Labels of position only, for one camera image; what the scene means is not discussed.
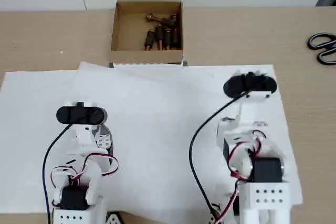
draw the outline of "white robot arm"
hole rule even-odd
[[[239,81],[253,83],[253,78],[263,75],[237,73],[235,76],[239,78],[229,83],[235,79],[233,77],[224,86],[229,96],[232,89],[237,94],[243,92],[239,90]],[[267,212],[269,224],[290,224],[292,204],[289,183],[285,181],[290,165],[272,141],[268,123],[258,121],[256,117],[258,107],[276,90],[274,83],[271,86],[253,90],[240,98],[237,116],[223,118],[218,124],[217,145],[223,151],[231,175],[238,180],[229,203],[218,204],[220,214],[212,218],[210,223],[232,223],[226,214],[235,201],[239,205],[239,211],[235,213],[239,219],[233,220],[235,223],[264,224],[260,222],[260,213]]]
[[[68,151],[68,161],[50,174],[55,188],[53,224],[121,223],[116,214],[107,216],[105,199],[98,192],[103,176],[114,174],[119,167],[113,156],[112,135],[104,125],[105,110],[78,102],[61,107],[57,119],[73,124],[76,147]]]

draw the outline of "scissors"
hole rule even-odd
[[[327,42],[321,44],[314,44],[313,40],[316,38],[327,38]],[[325,49],[325,51],[317,55],[317,61],[323,65],[336,65],[336,60],[325,60],[325,56],[336,52],[336,36],[330,33],[319,33],[311,36],[307,41],[307,46],[311,50]]]

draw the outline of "white paper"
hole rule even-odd
[[[6,78],[0,95],[3,142],[0,161],[13,165],[1,167],[2,174],[8,177],[2,178],[0,211],[45,211],[41,185],[43,156],[64,128],[55,114],[63,101],[78,100],[96,102],[109,114],[107,126],[113,134],[114,153],[120,162],[119,172],[102,181],[101,191],[110,210],[123,210],[166,223],[205,223],[209,213],[190,171],[188,148],[199,125],[229,101],[223,93],[223,84],[238,68],[250,71],[262,68],[274,77],[273,67],[268,65],[79,71],[68,79],[61,74],[54,76],[51,87],[44,87],[38,81],[43,79],[45,83],[51,75],[48,72],[41,73],[40,78],[34,77],[34,82],[28,74],[17,79]],[[58,85],[59,79],[65,85]],[[29,92],[18,92],[27,86]],[[233,190],[234,180],[229,177],[216,146],[216,126],[221,116],[236,113],[236,105],[221,113],[200,132],[194,145],[197,174],[213,200]],[[269,123],[272,140],[291,160],[289,180],[293,200],[300,204],[300,181],[279,90],[262,105],[258,116],[258,120]],[[67,133],[55,146],[47,169],[58,165],[71,134]],[[48,179],[47,186],[52,192]]]

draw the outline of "light wood surface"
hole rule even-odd
[[[336,33],[335,7],[185,8],[189,65],[274,64],[299,168],[304,203],[292,223],[334,223],[336,67],[322,66],[307,38]],[[113,11],[0,13],[0,75],[5,71],[106,65]],[[124,215],[126,223],[153,223]],[[2,215],[0,223],[46,223],[44,215]]]

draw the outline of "cardboard box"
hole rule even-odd
[[[157,50],[154,42],[150,51],[144,51],[144,42],[149,29],[157,22],[148,22],[146,15],[153,13],[169,18],[179,17],[180,48]],[[181,63],[183,59],[182,2],[180,1],[117,1],[111,43],[113,63]]]

